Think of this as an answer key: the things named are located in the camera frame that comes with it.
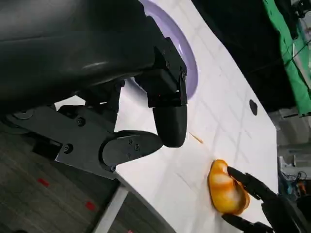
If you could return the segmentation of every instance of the white table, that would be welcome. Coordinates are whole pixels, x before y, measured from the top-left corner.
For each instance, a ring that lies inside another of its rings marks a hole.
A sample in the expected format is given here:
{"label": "white table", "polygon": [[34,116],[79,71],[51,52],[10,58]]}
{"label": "white table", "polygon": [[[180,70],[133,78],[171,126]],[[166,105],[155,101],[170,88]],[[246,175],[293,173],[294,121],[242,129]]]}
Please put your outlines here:
{"label": "white table", "polygon": [[[229,52],[212,33],[191,0],[155,0],[182,29],[194,52],[199,86],[188,103],[188,133],[178,149],[163,147],[117,166],[117,177],[177,233],[238,232],[211,205],[207,174],[214,159],[249,172],[277,192],[276,129]],[[249,100],[258,104],[252,114]],[[138,101],[126,85],[121,91],[118,130],[156,133],[147,100]],[[191,134],[201,138],[203,144]],[[127,191],[120,188],[97,233],[107,232]],[[251,198],[242,217],[268,224]]]}

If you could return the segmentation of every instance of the red tape mark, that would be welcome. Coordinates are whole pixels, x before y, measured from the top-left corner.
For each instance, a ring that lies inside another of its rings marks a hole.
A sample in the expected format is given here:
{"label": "red tape mark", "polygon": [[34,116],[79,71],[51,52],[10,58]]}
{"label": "red tape mark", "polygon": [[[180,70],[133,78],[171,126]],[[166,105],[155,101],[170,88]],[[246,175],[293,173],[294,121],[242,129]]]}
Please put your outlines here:
{"label": "red tape mark", "polygon": [[39,183],[41,183],[43,186],[45,186],[45,187],[49,187],[50,186],[49,182],[47,182],[46,180],[44,180],[42,178],[39,178],[37,181]]}
{"label": "red tape mark", "polygon": [[88,201],[88,202],[86,203],[86,208],[89,209],[89,210],[95,210],[96,206],[95,206],[94,203]]}

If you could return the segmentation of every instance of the purple circular base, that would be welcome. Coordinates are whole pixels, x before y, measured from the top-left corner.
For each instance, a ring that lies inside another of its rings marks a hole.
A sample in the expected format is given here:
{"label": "purple circular base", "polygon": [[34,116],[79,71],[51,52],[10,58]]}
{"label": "purple circular base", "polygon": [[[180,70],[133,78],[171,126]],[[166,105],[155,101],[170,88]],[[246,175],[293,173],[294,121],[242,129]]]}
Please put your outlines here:
{"label": "purple circular base", "polygon": [[191,47],[174,20],[150,0],[139,0],[145,8],[145,14],[151,16],[165,37],[170,37],[187,66],[186,90],[190,100],[198,86],[198,69]]}

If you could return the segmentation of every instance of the black cable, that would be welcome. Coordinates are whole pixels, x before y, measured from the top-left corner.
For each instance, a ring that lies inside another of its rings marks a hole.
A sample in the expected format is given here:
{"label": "black cable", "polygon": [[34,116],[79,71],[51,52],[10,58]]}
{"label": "black cable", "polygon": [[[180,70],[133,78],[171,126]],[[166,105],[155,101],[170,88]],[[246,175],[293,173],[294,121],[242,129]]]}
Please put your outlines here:
{"label": "black cable", "polygon": [[303,173],[303,174],[305,174],[304,181],[308,178],[308,176],[307,176],[306,172],[304,172],[304,171],[300,171],[299,173],[300,173],[300,174],[302,174],[302,173]]}
{"label": "black cable", "polygon": [[305,46],[307,46],[309,43],[311,42],[311,39],[284,65],[284,66],[287,66],[288,63],[293,60],[304,48]]}
{"label": "black cable", "polygon": [[293,44],[294,44],[294,42],[293,42],[291,45],[289,45],[289,46],[287,47],[286,51],[283,53],[283,55],[281,55],[281,58],[276,59],[274,62],[269,62],[269,63],[265,64],[264,66],[261,66],[261,67],[259,67],[259,68],[256,68],[256,69],[254,69],[254,70],[248,72],[248,74],[251,74],[251,73],[256,72],[256,71],[258,71],[258,70],[265,69],[265,68],[267,68],[267,67],[271,67],[271,66],[277,64],[278,62],[283,61],[283,57],[284,57],[285,54],[288,52],[288,50],[290,49],[290,47],[293,46]]}
{"label": "black cable", "polygon": [[[305,48],[305,46],[307,46],[310,42],[311,42],[311,39],[310,39],[310,40],[309,40],[309,41],[308,41],[308,42],[307,42],[307,43],[306,43],[306,44],[305,44],[305,45],[304,45],[290,60],[288,60],[284,66],[287,66],[288,63],[289,63],[292,59],[294,59],[294,58]],[[267,68],[267,67],[273,66],[273,65],[275,65],[276,63],[282,61],[282,60],[283,60],[283,57],[284,57],[285,54],[288,52],[289,48],[293,46],[293,44],[294,44],[294,42],[293,42],[290,46],[287,47],[286,51],[283,53],[283,55],[281,55],[281,58],[276,59],[274,62],[270,62],[270,63],[268,63],[268,64],[266,64],[266,65],[264,65],[264,66],[262,66],[262,67],[259,67],[259,68],[257,68],[257,69],[254,69],[254,70],[248,72],[247,74],[251,74],[251,73],[256,72],[256,71],[258,71],[258,70],[265,69],[265,68]]]}

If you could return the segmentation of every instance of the yellow toy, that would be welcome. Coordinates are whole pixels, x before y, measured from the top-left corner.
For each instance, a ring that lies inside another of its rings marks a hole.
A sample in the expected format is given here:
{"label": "yellow toy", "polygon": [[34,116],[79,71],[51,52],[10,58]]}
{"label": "yellow toy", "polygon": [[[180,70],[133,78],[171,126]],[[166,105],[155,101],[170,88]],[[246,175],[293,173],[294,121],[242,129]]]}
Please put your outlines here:
{"label": "yellow toy", "polygon": [[207,179],[211,200],[220,213],[240,215],[250,198],[243,186],[229,176],[227,168],[224,160],[213,162]]}

